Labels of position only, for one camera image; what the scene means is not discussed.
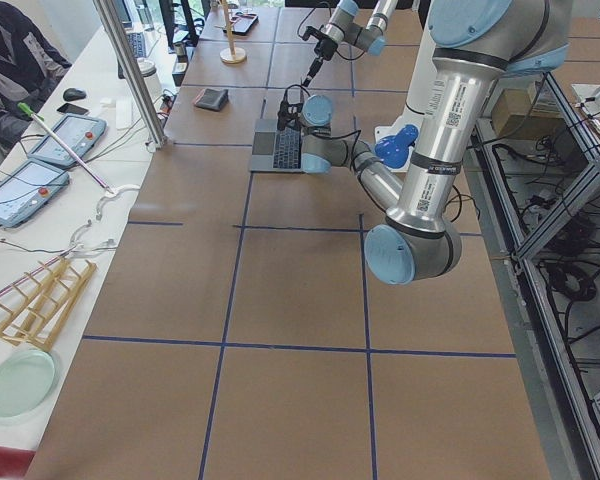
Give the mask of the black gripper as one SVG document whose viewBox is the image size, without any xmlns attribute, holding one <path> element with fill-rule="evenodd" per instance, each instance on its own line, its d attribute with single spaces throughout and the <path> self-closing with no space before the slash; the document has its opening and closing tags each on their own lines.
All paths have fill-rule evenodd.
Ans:
<svg viewBox="0 0 600 480">
<path fill-rule="evenodd" d="M 302 81 L 303 87 L 308 87 L 311 81 L 319 73 L 323 61 L 330 61 L 338 49 L 338 43 L 330 37 L 324 37 L 318 40 L 314 47 L 316 57 L 310 65 L 309 71 Z"/>
</svg>

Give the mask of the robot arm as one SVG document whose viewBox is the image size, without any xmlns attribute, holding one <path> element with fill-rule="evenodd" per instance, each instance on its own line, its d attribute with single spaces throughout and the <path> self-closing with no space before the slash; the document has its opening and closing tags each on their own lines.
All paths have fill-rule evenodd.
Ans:
<svg viewBox="0 0 600 480">
<path fill-rule="evenodd" d="M 302 86 L 308 87 L 316 77 L 324 61 L 330 61 L 342 43 L 356 47 L 363 53 L 378 56 L 386 45 L 385 32 L 389 19 L 395 11 L 396 0 L 378 1 L 370 19 L 365 26 L 355 23 L 359 7 L 355 1 L 340 1 L 328 22 L 320 28 L 307 26 L 301 38 L 307 41 L 314 37 L 317 43 L 314 47 L 313 60 Z"/>
<path fill-rule="evenodd" d="M 300 113 L 301 169 L 346 167 L 385 221 L 364 242 L 366 262 L 386 284 L 441 276 L 458 263 L 462 243 L 443 215 L 476 120 L 503 76 L 549 72 L 568 50 L 569 1 L 435 1 L 426 30 L 435 76 L 404 178 L 379 158 L 379 147 L 330 134 L 332 107 L 322 96 Z"/>
</svg>

